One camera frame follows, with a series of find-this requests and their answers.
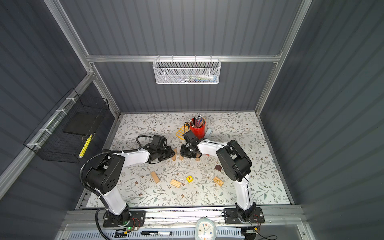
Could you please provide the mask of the long wooden block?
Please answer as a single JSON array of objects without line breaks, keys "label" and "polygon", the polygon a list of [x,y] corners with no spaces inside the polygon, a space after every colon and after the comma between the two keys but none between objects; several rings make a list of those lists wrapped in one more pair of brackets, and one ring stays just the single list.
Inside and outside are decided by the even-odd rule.
[{"label": "long wooden block", "polygon": [[153,178],[156,184],[158,184],[161,181],[155,171],[151,172],[151,177]]}]

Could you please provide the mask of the printed wooden block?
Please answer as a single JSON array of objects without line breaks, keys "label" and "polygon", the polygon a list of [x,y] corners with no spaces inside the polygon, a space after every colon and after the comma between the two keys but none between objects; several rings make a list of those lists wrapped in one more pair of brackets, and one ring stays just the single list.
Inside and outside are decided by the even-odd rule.
[{"label": "printed wooden block", "polygon": [[224,184],[224,182],[221,179],[219,179],[218,177],[214,177],[213,182],[220,187]]}]

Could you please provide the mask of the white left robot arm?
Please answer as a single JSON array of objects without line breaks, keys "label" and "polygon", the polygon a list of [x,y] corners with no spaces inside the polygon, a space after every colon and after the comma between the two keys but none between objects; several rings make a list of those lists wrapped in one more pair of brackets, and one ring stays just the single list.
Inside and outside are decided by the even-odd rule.
[{"label": "white left robot arm", "polygon": [[162,162],[176,155],[165,137],[160,135],[136,137],[138,148],[104,151],[87,160],[81,167],[79,179],[85,189],[95,194],[107,210],[108,220],[117,226],[133,222],[128,204],[123,200],[117,184],[123,168]]}]

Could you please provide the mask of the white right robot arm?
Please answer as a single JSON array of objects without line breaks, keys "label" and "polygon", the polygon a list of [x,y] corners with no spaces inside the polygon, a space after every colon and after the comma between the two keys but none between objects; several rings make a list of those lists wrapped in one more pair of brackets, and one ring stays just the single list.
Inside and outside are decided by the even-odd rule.
[{"label": "white right robot arm", "polygon": [[249,182],[252,161],[242,147],[235,140],[217,143],[205,138],[198,139],[192,131],[186,132],[183,137],[186,144],[181,146],[182,157],[190,159],[210,155],[219,159],[225,174],[234,182],[238,218],[243,223],[249,222],[256,203],[251,196]]}]

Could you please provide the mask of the ridged wooden block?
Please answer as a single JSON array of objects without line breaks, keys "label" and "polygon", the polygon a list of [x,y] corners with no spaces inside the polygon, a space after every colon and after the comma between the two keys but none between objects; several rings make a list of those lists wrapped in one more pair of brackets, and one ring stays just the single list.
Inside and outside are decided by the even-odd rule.
[{"label": "ridged wooden block", "polygon": [[177,181],[177,180],[174,180],[174,179],[172,179],[172,180],[170,181],[170,184],[171,184],[172,186],[176,187],[176,188],[180,188],[181,185],[182,185],[181,182],[179,182],[179,181]]}]

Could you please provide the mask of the red pen cup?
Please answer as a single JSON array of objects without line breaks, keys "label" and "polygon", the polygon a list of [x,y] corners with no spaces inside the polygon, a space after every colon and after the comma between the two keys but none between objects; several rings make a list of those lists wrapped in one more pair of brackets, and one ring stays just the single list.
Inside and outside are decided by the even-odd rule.
[{"label": "red pen cup", "polygon": [[202,139],[204,136],[205,136],[205,133],[206,133],[206,121],[204,123],[204,125],[201,127],[201,128],[193,128],[191,126],[191,120],[190,120],[190,130],[194,133],[194,135],[199,138],[199,139]]}]

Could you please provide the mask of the yellow calculator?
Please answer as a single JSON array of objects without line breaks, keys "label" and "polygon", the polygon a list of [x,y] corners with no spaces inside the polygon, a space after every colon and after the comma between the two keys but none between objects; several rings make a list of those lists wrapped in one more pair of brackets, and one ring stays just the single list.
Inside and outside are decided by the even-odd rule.
[{"label": "yellow calculator", "polygon": [[190,130],[190,125],[188,123],[184,124],[180,129],[177,130],[175,135],[181,140],[184,141],[184,134]]}]

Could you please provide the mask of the grey flat eraser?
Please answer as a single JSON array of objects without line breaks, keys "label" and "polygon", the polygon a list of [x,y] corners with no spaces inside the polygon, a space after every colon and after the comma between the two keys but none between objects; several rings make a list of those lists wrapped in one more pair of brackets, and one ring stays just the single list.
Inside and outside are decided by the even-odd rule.
[{"label": "grey flat eraser", "polygon": [[212,130],[211,128],[209,128],[209,129],[206,131],[206,133],[205,133],[205,138],[208,139],[208,138],[211,136],[212,132],[213,132],[213,130]]}]

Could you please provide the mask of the yellow letter cube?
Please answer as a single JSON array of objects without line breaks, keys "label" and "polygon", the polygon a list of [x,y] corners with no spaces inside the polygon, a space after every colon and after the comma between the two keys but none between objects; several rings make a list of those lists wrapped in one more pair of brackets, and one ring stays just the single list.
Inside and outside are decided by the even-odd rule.
[{"label": "yellow letter cube", "polygon": [[188,176],[186,179],[187,179],[187,181],[188,181],[189,183],[191,183],[191,182],[194,180],[192,176]]}]

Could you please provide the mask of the bundle of pens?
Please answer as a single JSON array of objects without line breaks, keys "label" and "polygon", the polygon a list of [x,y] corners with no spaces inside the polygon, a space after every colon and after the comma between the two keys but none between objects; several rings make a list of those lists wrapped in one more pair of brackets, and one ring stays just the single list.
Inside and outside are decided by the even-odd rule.
[{"label": "bundle of pens", "polygon": [[191,118],[191,126],[193,128],[201,128],[205,123],[205,118],[203,115],[201,114],[197,114],[197,115],[194,115],[192,118]]}]

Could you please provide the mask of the yellow highlighter pen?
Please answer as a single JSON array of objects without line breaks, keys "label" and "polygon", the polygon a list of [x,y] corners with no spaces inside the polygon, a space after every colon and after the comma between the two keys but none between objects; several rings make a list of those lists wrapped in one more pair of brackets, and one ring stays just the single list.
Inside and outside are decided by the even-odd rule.
[{"label": "yellow highlighter pen", "polygon": [[84,145],[83,145],[83,148],[81,149],[81,151],[80,151],[80,153],[79,153],[78,158],[81,159],[81,158],[84,157],[84,155],[85,155],[85,153],[86,153],[86,151],[87,151],[87,149],[88,149],[88,147],[89,147],[89,145],[90,145],[90,143],[91,143],[91,141],[92,141],[92,138],[93,138],[93,135],[90,135],[90,136],[87,138],[86,142],[85,142]]}]

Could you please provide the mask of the white analog clock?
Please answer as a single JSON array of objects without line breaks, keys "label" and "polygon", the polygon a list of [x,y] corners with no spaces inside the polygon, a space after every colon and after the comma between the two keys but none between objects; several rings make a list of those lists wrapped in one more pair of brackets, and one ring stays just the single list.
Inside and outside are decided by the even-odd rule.
[{"label": "white analog clock", "polygon": [[208,218],[201,218],[196,223],[195,240],[215,240],[216,225]]}]

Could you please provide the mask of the black foam pad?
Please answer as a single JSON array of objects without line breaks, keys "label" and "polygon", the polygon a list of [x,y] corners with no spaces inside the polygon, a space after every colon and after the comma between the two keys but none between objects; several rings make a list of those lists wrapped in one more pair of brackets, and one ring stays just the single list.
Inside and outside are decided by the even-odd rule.
[{"label": "black foam pad", "polygon": [[97,114],[76,113],[64,127],[66,134],[89,136],[97,131],[103,120],[102,116]]}]

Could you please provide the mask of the black marker pen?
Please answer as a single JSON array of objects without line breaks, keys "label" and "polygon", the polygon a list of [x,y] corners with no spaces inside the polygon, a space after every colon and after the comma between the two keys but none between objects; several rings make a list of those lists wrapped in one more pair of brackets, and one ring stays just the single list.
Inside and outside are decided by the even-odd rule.
[{"label": "black marker pen", "polygon": [[142,231],[142,235],[145,236],[172,236],[172,232],[170,231]]}]

